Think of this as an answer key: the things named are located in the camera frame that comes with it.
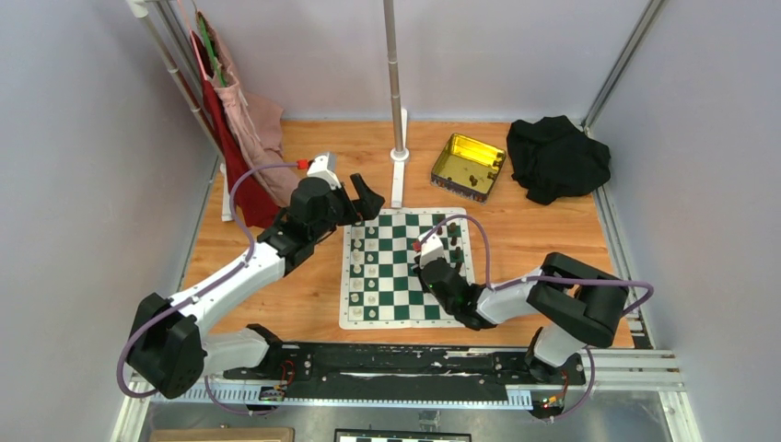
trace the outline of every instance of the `metal pole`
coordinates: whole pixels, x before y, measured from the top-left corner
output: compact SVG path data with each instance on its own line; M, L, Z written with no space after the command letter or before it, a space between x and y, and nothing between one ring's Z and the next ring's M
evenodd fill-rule
M404 151L402 134L402 96L399 92L399 62L396 59L396 18L393 0L383 0L385 6L385 41L388 43L388 74L390 75L390 112L393 115L394 150Z
M217 154L220 155L220 157L222 157L222 152L219 150L218 147L219 144L216 141L217 137L215 135L214 128L206 119L206 116L204 115L204 110L201 109L201 106L198 104L198 100L192 94L192 90L190 89L190 86L187 84L187 80L185 80L184 76L181 74L181 71L179 70L179 67L177 67L176 62L171 56L171 53L168 47L166 46L166 43L163 41L162 37L160 37L160 34L157 32L157 29L155 28L155 24L152 22L152 19L149 17L148 14L143 17L139 17L139 19L144 23L144 25L146 25L146 29L149 31L149 35L152 36L152 40L155 42L155 46L157 47L157 51L160 53L160 57L163 59L163 62L166 64L166 69L168 69L169 74L171 74L174 83L176 83L176 86L179 88L179 92L182 94L184 99L187 100L187 104L190 105L190 111L192 112L193 115L195 115L195 120L198 121L198 123L201 125L201 129L204 130L206 136L208 136L209 139L212 141L212 146L217 151Z
M616 83L618 83L618 79L621 77L621 74L624 73L624 69L632 60L632 56L635 55L637 47L640 45L643 37L648 34L648 30L650 29L654 19L659 14L661 7L666 3L667 0L648 1L646 10L643 11L643 15L640 16L639 21L637 21L637 25L632 31L632 35L629 37L629 40L624 46L624 49L621 51L621 55L618 56L618 60L616 60L615 64L613 65L610 74L605 80L605 83L602 85L602 89L600 89L600 93L597 94L597 97L591 104L589 113L586 114L586 118L583 120L584 129L589 129L591 125L597 121L597 118L600 117L600 113L605 107L605 103L615 88Z
M198 83L198 80L201 77L198 75L195 55L192 53L190 34L184 31L184 28L179 21L179 16L176 15L171 3L155 2L154 6L157 13L160 15L160 18L162 18L163 27L175 44L179 56L187 65L187 69L192 75L192 80L195 82L195 88L200 89L201 85Z

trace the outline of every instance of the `pole base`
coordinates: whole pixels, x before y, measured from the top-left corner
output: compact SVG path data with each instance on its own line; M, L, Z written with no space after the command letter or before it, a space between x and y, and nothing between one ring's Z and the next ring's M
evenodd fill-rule
M410 149L407 148L407 109L402 108L402 145L404 150L397 152L391 150L390 159L393 160L393 184L390 191L390 207L401 209L404 197L404 166L410 159Z

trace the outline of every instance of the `gray wall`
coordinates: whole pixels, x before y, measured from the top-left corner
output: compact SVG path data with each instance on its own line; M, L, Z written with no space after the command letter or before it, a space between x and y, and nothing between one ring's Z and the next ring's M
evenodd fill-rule
M0 17L2 438L106 440L135 306L177 286L215 157L124 2Z
M397 0L411 118L585 116L646 0ZM390 118L380 0L200 0L287 118Z
M777 440L781 3L670 1L595 127L707 441Z

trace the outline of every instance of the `pink cloth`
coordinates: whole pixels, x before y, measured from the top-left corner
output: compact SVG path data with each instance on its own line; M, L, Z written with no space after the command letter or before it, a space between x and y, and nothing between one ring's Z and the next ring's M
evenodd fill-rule
M205 17L204 22L215 45L217 59L222 65L223 77L227 83L223 87L219 78L213 76L212 85L222 100L228 126L239 142L241 155L251 168L284 162L280 124L282 107L269 99L245 93L241 89L239 72L230 51ZM269 192L275 203L280 206L290 205L290 195L299 182L293 170L267 169L253 176Z

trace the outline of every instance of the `red object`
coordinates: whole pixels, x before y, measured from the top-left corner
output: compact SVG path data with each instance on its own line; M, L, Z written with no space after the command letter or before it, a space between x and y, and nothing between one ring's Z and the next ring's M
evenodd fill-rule
M201 60L204 61L206 74L212 76L213 73L211 72L211 65L209 64L209 57L206 54L204 44L194 33L192 37L198 45L199 53L195 55L200 56ZM236 184L236 180L249 171L250 167L247 166L244 157L241 155L236 138L233 137L233 134L227 127L222 101L217 96L215 88L203 76L201 77L201 86L204 89L204 108L212 116L217 142L220 150L222 150L223 157L225 157L227 185L230 191ZM271 196L253 177L248 177L241 183L239 189L236 190L234 199L236 205L241 207L241 213L244 215L244 224L247 226L269 227L279 212L279 207L271 199Z

